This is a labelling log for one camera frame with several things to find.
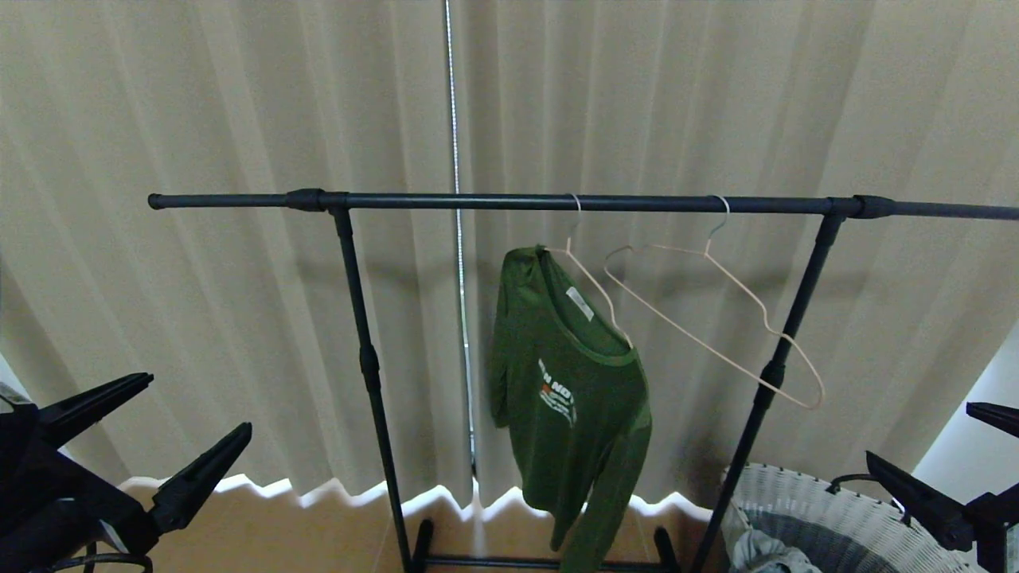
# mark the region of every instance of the empty clothes hanger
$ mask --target empty clothes hanger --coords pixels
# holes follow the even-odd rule
[[[566,249],[553,249],[553,248],[550,248],[550,247],[545,247],[545,250],[546,251],[550,251],[552,253],[561,253],[561,254],[566,255],[571,261],[574,262],[575,265],[577,265],[578,268],[580,268],[580,270],[584,273],[584,275],[587,276],[591,280],[591,282],[594,283],[595,287],[597,287],[598,292],[601,293],[601,296],[605,298],[605,302],[608,303],[608,314],[609,314],[609,316],[611,317],[611,320],[612,320],[612,327],[615,328],[615,330],[619,333],[623,334],[623,337],[627,340],[627,345],[629,345],[630,348],[632,349],[632,348],[634,348],[634,344],[630,340],[630,335],[627,334],[626,331],[624,331],[623,328],[620,328],[620,325],[615,323],[615,307],[612,306],[612,299],[610,299],[608,297],[608,293],[606,293],[605,290],[601,288],[601,284],[599,284],[598,281],[594,279],[594,276],[592,276],[591,273],[588,272],[588,270],[584,266],[584,264],[581,263],[579,260],[577,260],[577,257],[575,257],[574,254],[573,254],[573,250],[572,250],[572,247],[573,247],[573,236],[577,231],[577,227],[580,226],[580,218],[582,216],[583,209],[580,206],[580,198],[577,197],[576,195],[572,194],[572,193],[569,194],[569,195],[571,195],[574,198],[574,201],[577,202],[577,221],[574,222],[573,227],[570,228],[570,235],[567,236],[567,248]]]
[[[718,229],[720,229],[721,227],[726,226],[726,223],[729,222],[729,215],[730,215],[730,212],[731,212],[731,209],[729,207],[729,201],[726,201],[726,198],[719,197],[719,196],[714,196],[714,197],[718,197],[718,199],[726,205],[726,218],[721,221],[721,223],[715,225],[715,227],[712,228],[711,231],[708,233],[708,236],[707,236],[707,243],[704,244],[704,249],[702,251],[694,251],[694,250],[691,250],[691,249],[680,249],[679,247],[668,247],[668,246],[665,246],[665,245],[647,245],[647,247],[651,247],[651,248],[654,248],[654,249],[663,249],[665,251],[676,251],[676,252],[679,252],[679,253],[687,253],[687,254],[691,254],[691,255],[698,255],[698,256],[706,259],[708,262],[710,262],[712,265],[714,265],[718,270],[720,270],[722,273],[725,273],[726,276],[729,277],[730,280],[732,280],[733,282],[735,282],[737,284],[737,287],[739,287],[740,290],[742,290],[744,293],[746,293],[747,296],[749,296],[755,303],[757,303],[757,306],[760,307],[760,309],[761,309],[761,317],[763,318],[763,321],[764,321],[764,328],[766,328],[768,332],[770,332],[770,333],[772,333],[772,334],[774,334],[776,336],[780,336],[780,337],[785,338],[786,341],[788,341],[789,344],[792,345],[792,347],[794,349],[796,349],[796,352],[799,353],[800,357],[803,358],[803,361],[807,364],[807,367],[810,368],[810,372],[814,375],[814,379],[817,381],[817,400],[813,404],[806,404],[806,403],[801,402],[800,400],[798,400],[796,398],[793,398],[792,396],[786,394],[785,392],[783,392],[782,389],[775,387],[771,383],[763,380],[757,374],[754,374],[750,370],[747,370],[746,368],[744,368],[743,366],[741,366],[740,364],[738,364],[733,359],[731,359],[728,356],[721,354],[717,350],[711,348],[710,345],[708,345],[704,341],[698,338],[697,336],[695,336],[694,334],[692,334],[691,332],[689,332],[687,329],[685,329],[684,327],[682,327],[679,324],[677,324],[676,321],[674,321],[673,319],[671,319],[667,316],[665,316],[661,311],[659,311],[658,309],[654,308],[653,305],[651,305],[650,303],[648,303],[647,301],[645,301],[643,298],[641,298],[640,295],[638,295],[632,289],[630,289],[629,287],[627,287],[622,280],[620,280],[619,278],[616,278],[616,276],[613,275],[608,270],[608,259],[610,259],[612,256],[614,256],[618,253],[621,253],[623,251],[630,251],[631,253],[637,253],[639,250],[643,250],[643,248],[641,248],[641,249],[635,249],[631,245],[627,245],[625,247],[620,247],[619,249],[612,251],[611,253],[609,253],[608,255],[605,256],[604,265],[603,265],[602,268],[605,271],[605,274],[607,274],[608,277],[610,279],[612,279],[612,281],[614,281],[616,284],[619,284],[624,291],[626,291],[627,293],[629,293],[635,299],[637,299],[638,301],[640,301],[644,306],[646,306],[648,309],[650,309],[651,312],[657,314],[660,318],[662,318],[663,320],[665,320],[666,322],[668,322],[669,324],[672,324],[677,330],[679,330],[680,332],[683,332],[684,334],[687,335],[687,337],[689,337],[690,340],[694,341],[698,345],[704,347],[711,354],[713,354],[713,355],[717,356],[718,358],[725,360],[730,365],[732,365],[733,367],[735,367],[737,370],[739,370],[739,371],[743,372],[744,374],[746,374],[746,375],[750,376],[751,378],[753,378],[758,384],[763,385],[764,387],[770,389],[771,392],[777,394],[779,396],[785,398],[786,400],[789,400],[790,402],[792,402],[793,404],[796,404],[797,406],[799,406],[801,408],[806,408],[807,410],[814,410],[816,408],[819,408],[820,405],[824,402],[824,382],[821,380],[820,374],[817,373],[817,368],[814,367],[813,363],[810,362],[810,359],[807,358],[806,353],[803,352],[803,349],[800,348],[800,345],[798,345],[796,343],[796,341],[793,340],[792,336],[790,336],[789,334],[786,334],[785,332],[782,332],[782,331],[776,330],[776,329],[774,329],[774,328],[771,327],[771,324],[768,323],[768,319],[767,319],[767,307],[764,306],[764,303],[761,302],[761,300],[757,297],[757,295],[755,295],[753,293],[753,291],[751,291],[743,282],[741,282],[740,279],[736,278],[736,276],[734,276],[733,273],[729,272],[729,270],[726,267],[721,266],[721,264],[718,263],[718,261],[716,261],[714,259],[714,257],[711,256],[711,253],[709,252],[709,250],[711,248],[711,237]]]

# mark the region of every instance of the shirt sleeve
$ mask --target shirt sleeve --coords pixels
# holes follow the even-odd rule
[[[644,457],[651,439],[651,425],[620,436],[612,442],[601,474],[588,498],[587,511],[562,556],[559,571],[591,573],[597,571],[615,539],[630,497],[637,486]]]
[[[505,269],[499,280],[498,302],[495,305],[495,328],[492,334],[491,357],[488,364],[488,398],[495,427],[505,427],[509,424],[509,412],[506,404],[506,365],[512,346],[512,327],[509,326],[509,308],[506,301]]]

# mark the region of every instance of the clothes rack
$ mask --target clothes rack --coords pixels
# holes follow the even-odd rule
[[[789,311],[783,332],[795,337],[803,322],[807,306],[820,277],[828,251],[835,244],[839,228],[847,218],[873,219],[887,216],[954,217],[967,219],[1019,220],[1019,207],[960,205],[949,203],[917,203],[857,195],[848,198],[777,198],[777,197],[727,197],[733,213],[788,213],[822,215],[814,240],[814,248],[803,272],[793,306]],[[725,212],[725,207],[712,196],[706,197],[645,197],[645,196],[579,196],[586,211],[628,212]],[[399,545],[404,573],[423,573],[429,565],[462,565],[473,567],[506,567],[519,569],[557,569],[558,562],[545,559],[479,558],[467,556],[430,555],[434,531],[430,520],[424,520],[418,529],[414,552],[411,552],[407,526],[400,509],[399,487],[396,483],[395,465],[386,425],[385,405],[382,402],[379,378],[379,358],[372,345],[354,244],[352,209],[507,209],[575,211],[573,195],[461,195],[461,194],[399,194],[399,193],[327,193],[320,189],[302,189],[286,194],[267,195],[184,195],[149,196],[153,209],[183,207],[285,207],[302,211],[328,212],[335,221],[351,291],[351,303],[361,345],[360,362],[365,385],[371,400],[372,417],[378,437],[379,453],[385,475],[389,505],[392,510],[396,540]],[[781,387],[785,377],[786,360],[791,345],[780,338],[771,359],[761,371],[761,378]],[[692,565],[693,573],[700,573],[714,538],[718,534],[721,518],[729,506],[743,468],[750,457],[754,440],[760,430],[764,415],[771,405],[774,393],[764,386],[757,387],[753,406],[740,441],[722,483],[704,537],[698,545]],[[678,573],[677,557],[668,533],[658,528],[654,534],[658,563],[605,562],[602,571],[658,571]]]

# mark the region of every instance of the curtain fold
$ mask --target curtain fold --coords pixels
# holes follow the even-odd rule
[[[146,197],[451,192],[441,2],[0,10],[0,348],[40,402],[156,374],[71,453],[168,476],[250,420],[260,483],[381,481],[330,218]],[[468,503],[453,214],[354,219],[404,493]]]
[[[1016,204],[1019,8],[959,2],[468,2],[452,6],[465,193],[883,195]],[[756,390],[614,287],[623,245],[701,248],[720,215],[584,213],[575,250],[606,287],[651,388],[637,493],[714,499]],[[519,476],[488,414],[485,364],[502,255],[565,245],[576,215],[467,212],[467,314],[482,500]],[[819,218],[733,215],[712,254],[781,327]],[[828,399],[779,399],[752,459],[819,476],[871,449],[915,464],[1019,313],[1007,222],[848,221],[800,330]],[[775,338],[756,306],[696,257],[621,255],[613,272],[752,371]],[[606,310],[582,279],[588,300]],[[794,355],[788,392],[810,402]]]

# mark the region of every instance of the green shirt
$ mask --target green shirt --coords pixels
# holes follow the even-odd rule
[[[492,417],[509,426],[524,501],[555,518],[551,549],[558,551],[587,500],[560,571],[596,571],[651,437],[637,351],[541,246],[502,261],[494,338]]]

